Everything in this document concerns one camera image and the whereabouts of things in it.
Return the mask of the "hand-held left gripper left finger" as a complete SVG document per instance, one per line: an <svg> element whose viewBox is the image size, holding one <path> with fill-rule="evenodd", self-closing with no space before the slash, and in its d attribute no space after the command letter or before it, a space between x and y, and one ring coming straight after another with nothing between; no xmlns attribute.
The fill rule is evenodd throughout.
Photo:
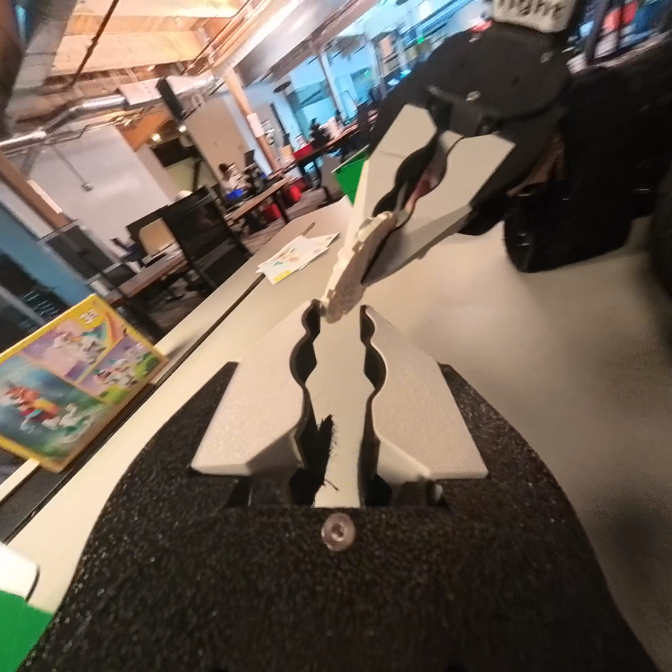
<svg viewBox="0 0 672 672"><path fill-rule="evenodd" d="M318 300L307 300L238 363L191 461L211 476L291 476L316 432L307 379L316 367Z"/></svg>

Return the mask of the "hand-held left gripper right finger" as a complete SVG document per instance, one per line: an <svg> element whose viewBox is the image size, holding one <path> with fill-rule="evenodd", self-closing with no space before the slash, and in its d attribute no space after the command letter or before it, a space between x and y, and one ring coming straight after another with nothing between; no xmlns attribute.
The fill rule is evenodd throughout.
<svg viewBox="0 0 672 672"><path fill-rule="evenodd" d="M360 308L360 325L374 474L387 483L486 478L439 364L371 306Z"/></svg>

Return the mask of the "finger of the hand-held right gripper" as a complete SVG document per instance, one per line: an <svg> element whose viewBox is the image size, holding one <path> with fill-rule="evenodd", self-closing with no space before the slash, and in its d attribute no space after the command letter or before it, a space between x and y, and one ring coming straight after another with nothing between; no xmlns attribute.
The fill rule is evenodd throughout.
<svg viewBox="0 0 672 672"><path fill-rule="evenodd" d="M365 160L350 221L392 212L399 221L432 221L425 205L439 184L439 134L425 107L405 105Z"/></svg>
<svg viewBox="0 0 672 672"><path fill-rule="evenodd" d="M434 245L463 227L472 201L514 144L495 134L458 139L443 148L445 170L432 189L413 200L404 223L389 234L363 276L371 286L422 258Z"/></svg>

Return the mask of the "white lego piece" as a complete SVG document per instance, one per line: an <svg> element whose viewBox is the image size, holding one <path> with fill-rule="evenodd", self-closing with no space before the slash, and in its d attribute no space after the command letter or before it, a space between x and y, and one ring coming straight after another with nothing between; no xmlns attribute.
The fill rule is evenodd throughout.
<svg viewBox="0 0 672 672"><path fill-rule="evenodd" d="M328 324L340 321L364 295L364 276L389 235L404 225L405 210L386 211L365 218L348 230L320 300L321 316Z"/></svg>

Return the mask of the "yellow lego box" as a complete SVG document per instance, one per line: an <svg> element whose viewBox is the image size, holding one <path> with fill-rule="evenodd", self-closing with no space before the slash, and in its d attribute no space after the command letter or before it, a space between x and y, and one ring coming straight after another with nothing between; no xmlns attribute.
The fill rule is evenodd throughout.
<svg viewBox="0 0 672 672"><path fill-rule="evenodd" d="M1 449L62 471L167 363L90 295L1 354Z"/></svg>

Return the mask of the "red stool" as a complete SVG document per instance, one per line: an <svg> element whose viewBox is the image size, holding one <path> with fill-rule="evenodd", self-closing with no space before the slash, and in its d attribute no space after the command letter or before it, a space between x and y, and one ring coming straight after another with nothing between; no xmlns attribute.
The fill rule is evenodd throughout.
<svg viewBox="0 0 672 672"><path fill-rule="evenodd" d="M275 220L284 223L291 221L289 210L301 200L301 185L301 181L284 184L265 200L262 213L268 223Z"/></svg>

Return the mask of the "white instruction booklet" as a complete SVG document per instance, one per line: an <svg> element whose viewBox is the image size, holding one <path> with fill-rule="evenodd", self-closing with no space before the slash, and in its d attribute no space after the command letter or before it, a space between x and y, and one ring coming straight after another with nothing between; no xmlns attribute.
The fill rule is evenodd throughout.
<svg viewBox="0 0 672 672"><path fill-rule="evenodd" d="M319 237L300 235L261 263L256 273L263 275L271 284L278 284L323 256L339 237L338 233Z"/></svg>

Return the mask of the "dark wooden table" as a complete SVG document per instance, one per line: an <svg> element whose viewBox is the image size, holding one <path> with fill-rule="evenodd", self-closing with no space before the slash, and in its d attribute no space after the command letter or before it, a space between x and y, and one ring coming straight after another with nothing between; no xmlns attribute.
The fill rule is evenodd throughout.
<svg viewBox="0 0 672 672"><path fill-rule="evenodd" d="M158 286L172 274L189 271L197 272L197 267L182 252L179 252L141 269L120 287L102 294L102 298L113 308L130 307L133 300L139 298L143 291Z"/></svg>

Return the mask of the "black mesh chair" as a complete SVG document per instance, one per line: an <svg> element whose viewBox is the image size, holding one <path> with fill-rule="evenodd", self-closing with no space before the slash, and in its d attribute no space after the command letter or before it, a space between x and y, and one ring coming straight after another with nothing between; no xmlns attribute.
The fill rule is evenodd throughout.
<svg viewBox="0 0 672 672"><path fill-rule="evenodd" d="M153 255L144 230L160 222L180 248L206 292L220 287L251 258L251 251L228 225L213 189L204 186L126 226L130 238Z"/></svg>

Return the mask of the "silver ceiling duct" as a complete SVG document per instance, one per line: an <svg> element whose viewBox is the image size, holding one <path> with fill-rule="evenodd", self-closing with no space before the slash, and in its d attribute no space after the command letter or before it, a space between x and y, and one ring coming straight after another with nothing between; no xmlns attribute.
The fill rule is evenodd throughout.
<svg viewBox="0 0 672 672"><path fill-rule="evenodd" d="M64 107L40 127L23 134L17 134L1 141L1 152L12 153L33 146L42 145L61 128L85 118L107 113L123 112L129 101L121 93L107 96L89 97Z"/></svg>

